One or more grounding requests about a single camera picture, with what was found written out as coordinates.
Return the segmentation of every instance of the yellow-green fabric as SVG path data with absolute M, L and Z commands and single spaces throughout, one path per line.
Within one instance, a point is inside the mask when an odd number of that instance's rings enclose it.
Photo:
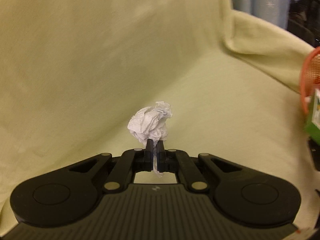
M 296 225 L 315 224 L 320 177 L 289 89 L 298 89 L 309 45 L 233 11 L 230 0 L 0 0 L 0 8 L 0 235 L 16 223 L 8 197 L 18 183 L 139 147 L 126 125 L 157 100 L 173 110 L 167 148 L 287 179 L 302 196 Z

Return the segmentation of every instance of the white tissue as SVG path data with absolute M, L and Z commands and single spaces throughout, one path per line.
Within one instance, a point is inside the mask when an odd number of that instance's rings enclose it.
M 139 110 L 129 121 L 130 133 L 146 147 L 147 140 L 152 139 L 154 145 L 159 140 L 167 139 L 168 131 L 165 121 L 172 117 L 171 107 L 164 101 L 156 102 L 155 106 L 147 106 Z

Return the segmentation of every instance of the orange rim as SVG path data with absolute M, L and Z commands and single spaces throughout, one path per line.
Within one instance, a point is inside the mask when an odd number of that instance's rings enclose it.
M 302 109 L 303 109 L 303 112 L 305 114 L 308 114 L 309 110 L 308 110 L 308 104 L 306 103 L 305 101 L 305 98 L 309 95 L 306 94 L 306 79 L 305 79 L 305 76 L 306 76 L 306 73 L 308 71 L 308 68 L 309 68 L 309 65 L 310 65 L 310 62 L 311 60 L 316 56 L 320 54 L 320 46 L 315 48 L 305 59 L 305 61 L 303 62 L 303 65 L 302 65 L 302 70 L 301 70 L 301 73 L 300 73 L 300 100 L 301 100 L 301 104 L 302 104 Z

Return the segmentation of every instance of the red-orange mesh basket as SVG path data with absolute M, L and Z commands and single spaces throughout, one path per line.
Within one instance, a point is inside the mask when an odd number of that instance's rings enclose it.
M 305 98 L 311 96 L 315 87 L 320 86 L 320 46 L 305 59 L 300 74 L 300 94 L 302 109 L 308 114 L 308 103 Z

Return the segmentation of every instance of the crumpled paper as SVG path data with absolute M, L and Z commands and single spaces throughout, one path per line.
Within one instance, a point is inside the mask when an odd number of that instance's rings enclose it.
M 167 139 L 168 130 L 165 121 L 172 117 L 171 107 L 164 101 L 156 102 L 155 106 L 147 106 L 139 110 L 129 121 L 128 129 L 130 133 L 147 145 L 147 140 L 152 139 L 154 145 L 159 140 Z

